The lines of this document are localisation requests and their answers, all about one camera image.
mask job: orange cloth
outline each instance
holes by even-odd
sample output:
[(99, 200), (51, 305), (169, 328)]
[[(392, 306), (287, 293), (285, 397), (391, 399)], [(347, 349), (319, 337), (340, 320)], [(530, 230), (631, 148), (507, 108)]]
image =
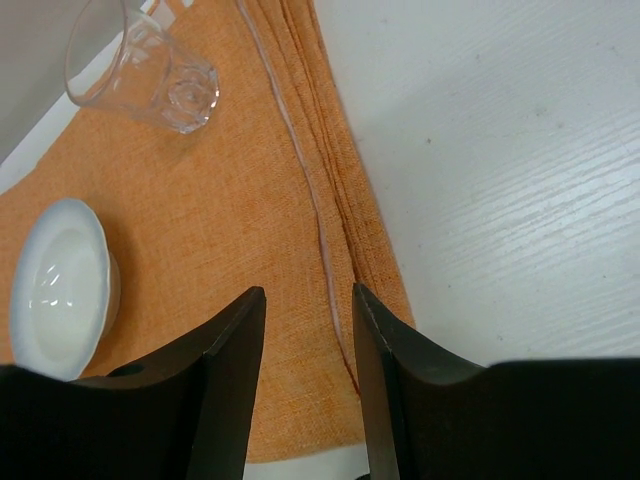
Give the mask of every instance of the orange cloth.
[[(311, 0), (247, 0), (320, 203), (348, 362), (351, 285), (410, 318), (398, 269), (331, 79)], [(77, 197), (122, 274), (112, 332), (85, 372), (105, 374), (265, 287), (267, 327), (249, 445), (272, 461), (363, 440), (331, 320), (316, 214), (265, 66), (233, 0), (197, 0), (171, 28), (218, 68), (209, 123), (183, 136), (81, 110), (37, 168), (0, 197), (0, 303), (38, 215)], [(0, 362), (11, 361), (7, 315)]]

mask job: bowl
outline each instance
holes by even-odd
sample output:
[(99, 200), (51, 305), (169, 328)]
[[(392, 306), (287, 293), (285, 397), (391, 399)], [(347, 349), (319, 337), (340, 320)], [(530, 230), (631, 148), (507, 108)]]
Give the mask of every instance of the bowl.
[(16, 364), (77, 379), (119, 303), (120, 273), (98, 217), (81, 200), (54, 203), (31, 229), (13, 280), (9, 329)]

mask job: folded towel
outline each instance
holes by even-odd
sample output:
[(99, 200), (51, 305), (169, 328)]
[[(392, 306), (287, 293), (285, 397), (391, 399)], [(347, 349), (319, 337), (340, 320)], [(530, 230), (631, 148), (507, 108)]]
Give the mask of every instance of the folded towel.
[[(180, 2), (168, 3), (179, 13), (171, 33), (219, 71), (211, 120), (183, 136), (81, 110), (0, 197), (0, 303), (6, 312), (38, 215), (61, 197), (80, 198), (104, 226), (123, 288), (86, 375), (164, 345), (262, 285), (267, 327), (249, 460), (360, 442), (351, 285), (367, 284), (400, 318), (410, 311), (312, 2), (172, 3)], [(5, 314), (0, 362), (10, 361)]]

